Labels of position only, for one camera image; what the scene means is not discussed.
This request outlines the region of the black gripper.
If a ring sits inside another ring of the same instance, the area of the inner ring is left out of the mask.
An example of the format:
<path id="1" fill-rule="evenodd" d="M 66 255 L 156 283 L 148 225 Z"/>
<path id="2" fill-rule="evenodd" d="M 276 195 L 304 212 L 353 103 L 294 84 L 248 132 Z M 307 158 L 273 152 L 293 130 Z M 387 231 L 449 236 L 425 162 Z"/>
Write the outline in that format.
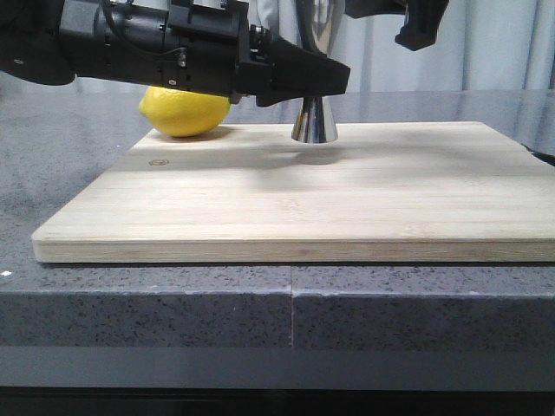
<path id="1" fill-rule="evenodd" d="M 448 4 L 448 0 L 346 0 L 344 14 L 354 19 L 405 14 L 395 42 L 417 51 L 435 44 Z M 281 36 L 264 40 L 260 51 L 270 67 L 270 78 L 263 91 L 256 93 L 259 107 L 346 91 L 350 68 L 323 53 L 299 48 Z"/>
<path id="2" fill-rule="evenodd" d="M 266 91 L 271 65 L 251 46 L 247 3 L 172 1 L 167 10 L 67 1 L 60 39 L 80 77 L 228 96 Z"/>

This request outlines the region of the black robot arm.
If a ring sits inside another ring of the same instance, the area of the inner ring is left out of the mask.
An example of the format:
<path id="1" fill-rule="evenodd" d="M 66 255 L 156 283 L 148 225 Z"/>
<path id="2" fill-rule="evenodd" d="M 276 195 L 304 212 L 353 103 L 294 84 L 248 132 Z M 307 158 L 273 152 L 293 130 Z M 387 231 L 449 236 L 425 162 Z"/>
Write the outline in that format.
<path id="1" fill-rule="evenodd" d="M 226 97 L 260 107 L 342 94 L 349 69 L 252 25 L 244 2 L 4 1 L 1 69 L 44 85 L 76 77 Z"/>

